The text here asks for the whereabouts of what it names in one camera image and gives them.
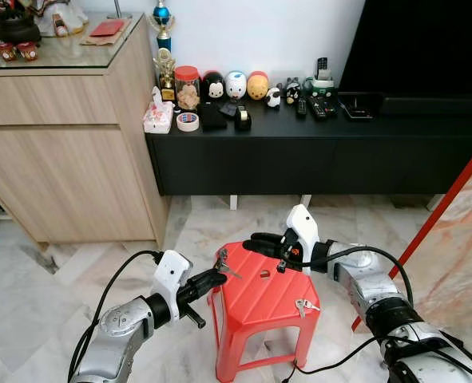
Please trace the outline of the silver key bunch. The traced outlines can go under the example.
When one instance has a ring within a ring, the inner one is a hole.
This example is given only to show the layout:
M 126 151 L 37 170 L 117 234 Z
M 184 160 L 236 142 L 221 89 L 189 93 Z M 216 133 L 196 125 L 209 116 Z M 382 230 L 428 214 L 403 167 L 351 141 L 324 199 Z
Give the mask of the silver key bunch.
M 228 256 L 228 249 L 222 247 L 215 252 L 215 263 L 214 269 L 218 270 L 222 274 L 226 274 L 229 277 L 242 278 L 238 273 L 236 273 L 227 263 L 226 256 Z
M 321 309 L 315 303 L 310 302 L 310 300 L 305 298 L 296 299 L 295 306 L 301 318 L 318 314 L 321 311 Z

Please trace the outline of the red plastic stool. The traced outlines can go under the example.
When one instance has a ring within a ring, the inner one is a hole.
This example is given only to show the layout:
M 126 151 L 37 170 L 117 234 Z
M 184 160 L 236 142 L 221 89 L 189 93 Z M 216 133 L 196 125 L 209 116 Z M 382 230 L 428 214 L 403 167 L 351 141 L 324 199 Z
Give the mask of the red plastic stool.
M 220 383 L 233 383 L 239 372 L 279 362 L 294 362 L 304 368 L 312 337 L 322 311 L 301 318 L 295 300 L 305 298 L 320 307 L 312 278 L 302 271 L 276 271 L 277 260 L 246 251 L 240 242 L 229 242 L 226 263 L 242 278 L 229 277 L 208 297 L 213 309 L 217 357 L 215 376 Z M 242 362 L 251 336 L 282 328 L 298 330 L 294 353 Z

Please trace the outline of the black low TV console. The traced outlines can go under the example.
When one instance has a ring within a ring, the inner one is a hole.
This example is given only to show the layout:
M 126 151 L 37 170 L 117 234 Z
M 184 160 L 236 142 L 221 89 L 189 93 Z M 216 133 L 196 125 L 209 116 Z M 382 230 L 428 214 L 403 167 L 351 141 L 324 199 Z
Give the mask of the black low TV console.
M 162 195 L 445 194 L 472 158 L 472 116 L 297 117 L 246 106 L 248 131 L 145 135 Z

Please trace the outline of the small white panda figure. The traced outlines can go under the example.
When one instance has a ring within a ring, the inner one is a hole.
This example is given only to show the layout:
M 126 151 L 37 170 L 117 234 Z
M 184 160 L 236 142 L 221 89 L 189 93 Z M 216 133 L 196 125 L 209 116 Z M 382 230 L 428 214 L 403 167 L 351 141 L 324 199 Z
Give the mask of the small white panda figure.
M 279 109 L 282 104 L 283 91 L 280 87 L 271 87 L 265 95 L 265 104 L 271 109 Z

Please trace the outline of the small black white figure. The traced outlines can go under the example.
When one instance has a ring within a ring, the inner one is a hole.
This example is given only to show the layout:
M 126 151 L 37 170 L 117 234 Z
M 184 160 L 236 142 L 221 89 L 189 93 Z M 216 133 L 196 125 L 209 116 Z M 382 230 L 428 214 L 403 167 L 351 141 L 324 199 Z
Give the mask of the small black white figure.
M 284 103 L 294 105 L 300 98 L 300 81 L 298 77 L 288 77 L 284 84 Z

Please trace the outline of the orange round plush toy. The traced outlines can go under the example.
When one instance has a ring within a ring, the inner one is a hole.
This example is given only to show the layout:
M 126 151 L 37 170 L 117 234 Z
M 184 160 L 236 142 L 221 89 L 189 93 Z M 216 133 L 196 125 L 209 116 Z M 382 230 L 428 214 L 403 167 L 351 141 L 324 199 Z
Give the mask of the orange round plush toy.
M 247 95 L 252 100 L 262 100 L 268 95 L 268 90 L 271 88 L 268 74 L 265 72 L 253 72 L 247 80 Z

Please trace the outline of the white round plush toy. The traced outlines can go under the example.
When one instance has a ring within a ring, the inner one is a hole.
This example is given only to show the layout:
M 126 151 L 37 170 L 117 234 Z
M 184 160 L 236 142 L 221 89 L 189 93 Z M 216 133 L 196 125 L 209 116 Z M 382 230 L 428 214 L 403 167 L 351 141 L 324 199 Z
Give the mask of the white round plush toy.
M 231 100 L 239 100 L 246 94 L 248 77 L 244 72 L 233 70 L 226 73 L 224 83 L 226 96 Z

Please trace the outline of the black mouse plush toy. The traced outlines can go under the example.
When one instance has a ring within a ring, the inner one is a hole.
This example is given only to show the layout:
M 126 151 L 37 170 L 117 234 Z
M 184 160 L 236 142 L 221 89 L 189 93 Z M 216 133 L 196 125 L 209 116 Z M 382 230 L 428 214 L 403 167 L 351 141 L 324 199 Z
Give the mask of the black mouse plush toy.
M 200 80 L 200 95 L 204 100 L 220 100 L 224 98 L 224 76 L 217 70 L 209 70 Z

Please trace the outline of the pink white tissue box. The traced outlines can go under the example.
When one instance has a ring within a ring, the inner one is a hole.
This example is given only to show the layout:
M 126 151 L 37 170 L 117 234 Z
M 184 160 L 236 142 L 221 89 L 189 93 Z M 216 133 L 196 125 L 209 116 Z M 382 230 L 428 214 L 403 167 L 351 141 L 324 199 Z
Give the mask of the pink white tissue box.
M 158 87 L 152 88 L 151 102 L 143 116 L 144 132 L 167 134 L 173 126 L 174 102 L 164 100 Z

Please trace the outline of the clear jar red lid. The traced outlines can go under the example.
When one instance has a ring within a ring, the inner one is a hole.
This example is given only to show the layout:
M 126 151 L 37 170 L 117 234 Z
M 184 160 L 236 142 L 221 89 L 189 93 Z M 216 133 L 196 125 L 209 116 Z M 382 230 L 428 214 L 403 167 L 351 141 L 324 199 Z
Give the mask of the clear jar red lid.
M 200 73 L 195 66 L 174 69 L 175 101 L 184 112 L 195 112 L 200 104 Z

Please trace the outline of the marble pattern board red edge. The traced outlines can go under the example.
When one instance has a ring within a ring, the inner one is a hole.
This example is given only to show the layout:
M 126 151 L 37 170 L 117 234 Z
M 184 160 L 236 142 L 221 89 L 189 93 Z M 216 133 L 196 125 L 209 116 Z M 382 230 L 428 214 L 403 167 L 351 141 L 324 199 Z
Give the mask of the marble pattern board red edge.
M 417 234 L 392 251 L 410 274 L 415 309 L 472 351 L 472 158 Z

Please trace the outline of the gold trophy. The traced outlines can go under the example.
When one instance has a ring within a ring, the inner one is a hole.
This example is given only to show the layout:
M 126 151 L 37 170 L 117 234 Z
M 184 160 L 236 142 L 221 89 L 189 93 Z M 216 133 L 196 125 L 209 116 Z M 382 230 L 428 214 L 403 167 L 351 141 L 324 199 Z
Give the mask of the gold trophy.
M 175 59 L 167 48 L 159 48 L 154 58 L 158 72 L 158 88 L 161 91 L 161 99 L 165 101 L 175 100 L 174 69 Z

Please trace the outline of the blue trophy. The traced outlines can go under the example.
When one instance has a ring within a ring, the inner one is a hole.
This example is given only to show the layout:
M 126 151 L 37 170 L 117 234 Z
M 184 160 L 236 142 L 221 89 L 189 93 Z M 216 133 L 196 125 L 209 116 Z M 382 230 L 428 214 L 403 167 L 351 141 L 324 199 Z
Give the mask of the blue trophy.
M 152 27 L 156 31 L 156 44 L 159 49 L 173 51 L 173 27 L 175 18 L 173 12 L 166 6 L 165 0 L 157 0 L 152 11 Z

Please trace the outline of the red packet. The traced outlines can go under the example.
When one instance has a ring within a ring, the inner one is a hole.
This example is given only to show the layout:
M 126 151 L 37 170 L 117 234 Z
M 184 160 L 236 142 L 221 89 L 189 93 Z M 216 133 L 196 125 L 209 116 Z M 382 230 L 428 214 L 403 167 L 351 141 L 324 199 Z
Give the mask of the red packet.
M 128 18 L 108 18 L 94 26 L 87 36 L 93 39 L 114 37 L 119 35 L 128 25 Z

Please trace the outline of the white figurine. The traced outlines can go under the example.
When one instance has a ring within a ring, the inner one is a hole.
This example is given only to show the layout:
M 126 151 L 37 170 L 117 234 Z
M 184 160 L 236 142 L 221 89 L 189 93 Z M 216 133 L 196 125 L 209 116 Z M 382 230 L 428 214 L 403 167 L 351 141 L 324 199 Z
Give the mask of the white figurine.
M 71 0 L 34 0 L 30 8 L 42 37 L 77 35 L 89 23 L 85 11 Z

